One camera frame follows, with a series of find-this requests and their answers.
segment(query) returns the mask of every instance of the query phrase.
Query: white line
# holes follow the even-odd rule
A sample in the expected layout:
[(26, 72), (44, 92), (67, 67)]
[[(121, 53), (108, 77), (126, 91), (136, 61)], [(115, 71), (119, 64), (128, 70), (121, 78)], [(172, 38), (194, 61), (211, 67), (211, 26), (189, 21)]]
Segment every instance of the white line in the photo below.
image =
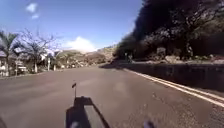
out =
[(194, 92), (197, 92), (197, 93), (201, 93), (203, 95), (210, 96), (212, 98), (215, 98), (215, 99), (224, 101), (224, 98), (223, 97), (220, 97), (220, 96), (217, 96), (217, 95), (214, 95), (214, 94), (211, 94), (211, 93), (207, 93), (207, 92), (203, 92), (203, 91), (200, 91), (200, 90), (197, 90), (197, 89), (189, 88), (189, 87), (186, 87), (184, 85), (176, 84), (176, 83), (173, 83), (173, 82), (170, 82), (170, 81), (166, 81), (166, 80), (163, 80), (163, 79), (159, 79), (159, 78), (156, 78), (156, 77), (152, 77), (152, 76), (150, 76), (150, 77), (153, 78), (153, 79), (160, 80), (162, 82), (166, 82), (168, 84), (176, 85), (176, 86), (179, 86), (181, 88), (184, 88), (184, 89), (187, 89), (187, 90), (190, 90), (190, 91), (194, 91)]
[(210, 98), (207, 98), (207, 97), (204, 97), (204, 96), (201, 96), (201, 95), (199, 95), (199, 94), (197, 94), (197, 93), (187, 91), (187, 90), (185, 90), (185, 89), (182, 89), (182, 88), (180, 88), (180, 87), (176, 87), (176, 86), (171, 85), (171, 84), (166, 83), (166, 82), (162, 82), (162, 81), (157, 80), (157, 79), (154, 79), (154, 78), (152, 78), (151, 76), (148, 76), (148, 75), (140, 74), (140, 73), (137, 73), (137, 72), (134, 72), (134, 71), (130, 71), (130, 70), (127, 70), (127, 69), (125, 69), (125, 71), (134, 73), (134, 74), (136, 74), (136, 75), (142, 76), (142, 77), (144, 77), (144, 78), (146, 78), (146, 79), (150, 79), (150, 80), (155, 81), (155, 82), (158, 82), (158, 83), (162, 83), (162, 84), (164, 84), (164, 85), (166, 85), (166, 86), (169, 86), (169, 87), (171, 87), (171, 88), (174, 88), (174, 89), (176, 89), (176, 90), (179, 90), (179, 91), (184, 92), (184, 93), (187, 93), (187, 94), (190, 94), (190, 95), (192, 95), (192, 96), (195, 96), (195, 97), (197, 97), (197, 98), (203, 99), (203, 100), (205, 100), (205, 101), (208, 101), (208, 102), (210, 102), (210, 103), (212, 103), (212, 104), (215, 104), (215, 105), (217, 105), (217, 106), (220, 106), (220, 107), (224, 108), (224, 104), (223, 104), (223, 103), (218, 102), (218, 101), (215, 101), (215, 100), (210, 99)]

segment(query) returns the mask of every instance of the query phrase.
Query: stone wall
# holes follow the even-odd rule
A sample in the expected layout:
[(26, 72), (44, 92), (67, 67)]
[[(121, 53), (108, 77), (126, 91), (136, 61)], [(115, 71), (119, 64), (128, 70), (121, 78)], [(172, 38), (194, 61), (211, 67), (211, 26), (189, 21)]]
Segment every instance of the stone wall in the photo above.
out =
[(190, 87), (224, 92), (223, 64), (123, 63), (119, 66)]

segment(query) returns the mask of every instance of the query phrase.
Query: cloud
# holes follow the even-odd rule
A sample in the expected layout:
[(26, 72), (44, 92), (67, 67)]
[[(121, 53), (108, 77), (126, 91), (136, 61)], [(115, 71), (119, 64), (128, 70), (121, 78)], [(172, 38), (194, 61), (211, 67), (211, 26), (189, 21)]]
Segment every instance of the cloud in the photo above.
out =
[(35, 13), (37, 10), (37, 3), (30, 3), (28, 6), (26, 6), (26, 10), (30, 13)]
[(69, 41), (65, 43), (64, 46), (65, 48), (75, 49), (81, 52), (93, 52), (97, 50), (91, 41), (80, 36), (78, 36), (74, 41)]
[(32, 19), (32, 20), (35, 20), (35, 19), (38, 19), (39, 17), (40, 17), (39, 14), (33, 14), (33, 15), (31, 16), (31, 19)]

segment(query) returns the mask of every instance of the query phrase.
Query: road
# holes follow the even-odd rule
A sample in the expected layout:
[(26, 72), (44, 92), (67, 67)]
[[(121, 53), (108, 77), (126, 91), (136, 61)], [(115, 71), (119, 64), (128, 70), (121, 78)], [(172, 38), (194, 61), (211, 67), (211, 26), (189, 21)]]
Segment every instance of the road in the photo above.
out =
[(221, 107), (129, 72), (97, 67), (0, 80), (0, 116), (7, 128), (63, 128), (75, 82), (77, 96), (91, 98), (111, 128), (138, 128), (147, 120), (156, 128), (224, 127)]

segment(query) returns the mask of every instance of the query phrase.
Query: sky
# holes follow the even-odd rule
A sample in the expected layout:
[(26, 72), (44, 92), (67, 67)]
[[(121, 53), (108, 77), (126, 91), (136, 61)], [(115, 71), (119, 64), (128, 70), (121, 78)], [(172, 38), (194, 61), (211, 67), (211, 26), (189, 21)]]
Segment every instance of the sky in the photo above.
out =
[(85, 52), (118, 43), (134, 28), (141, 0), (0, 0), (0, 30), (54, 35)]

